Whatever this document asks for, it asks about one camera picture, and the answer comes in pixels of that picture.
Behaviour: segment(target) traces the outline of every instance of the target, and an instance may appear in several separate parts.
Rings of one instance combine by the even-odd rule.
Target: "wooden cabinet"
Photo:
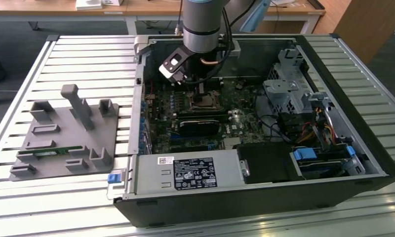
[[[319,0],[326,8],[315,34],[336,33],[367,63],[395,30],[395,0]]]

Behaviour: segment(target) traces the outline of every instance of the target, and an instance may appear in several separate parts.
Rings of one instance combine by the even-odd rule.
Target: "slotted metal surface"
[[[338,40],[330,36],[307,40],[395,160],[394,98],[366,68],[356,66]],[[121,105],[115,166],[125,166],[136,68],[132,42],[131,36],[64,36],[45,44],[0,125],[0,236],[395,236],[395,183],[334,208],[137,229],[107,199],[105,174],[9,182],[32,120],[27,111],[41,99],[51,99],[55,107],[68,106],[59,95],[65,83],[79,85],[88,104],[111,98]],[[320,87],[319,79],[314,80]]]

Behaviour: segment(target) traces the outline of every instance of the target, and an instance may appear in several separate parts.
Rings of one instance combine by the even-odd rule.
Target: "yellow wire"
[[[331,127],[330,126],[324,126],[327,129],[328,129],[328,131],[330,131],[330,136],[331,136],[331,141],[332,141],[332,143],[335,144],[335,140],[334,140],[334,136],[332,136],[332,129],[331,129]]]
[[[303,141],[306,141],[312,135],[315,134],[315,132],[311,132],[306,137],[303,137],[298,143],[302,143]]]

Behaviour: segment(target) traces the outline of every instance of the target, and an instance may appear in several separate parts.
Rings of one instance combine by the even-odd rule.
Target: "sticker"
[[[41,153],[35,153],[37,157],[44,157],[44,156],[53,156],[57,155],[57,152],[41,152]]]
[[[104,14],[121,15],[123,14],[123,11],[105,11]]]
[[[171,160],[176,190],[218,187],[212,157]]]
[[[173,157],[159,157],[157,164],[172,164]]]

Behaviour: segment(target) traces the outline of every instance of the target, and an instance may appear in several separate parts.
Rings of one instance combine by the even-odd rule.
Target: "table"
[[[128,33],[137,34],[136,21],[172,21],[178,19],[180,4],[167,0],[124,0],[121,6],[76,11],[75,0],[0,0],[0,21],[124,21]],[[310,34],[319,17],[326,13],[307,0],[300,5],[279,8],[279,21],[303,21],[303,34]],[[264,21],[276,21],[276,9],[270,8]]]
[[[351,102],[395,160],[395,98],[340,39],[306,36]],[[135,36],[61,36],[48,41],[0,124],[0,236],[389,236],[395,235],[395,183],[336,207],[160,228],[137,229],[107,198],[107,175],[9,182],[35,100],[69,106],[60,87],[76,83],[88,104],[121,105],[115,169],[127,165],[136,78]],[[319,90],[322,82],[308,72]]]

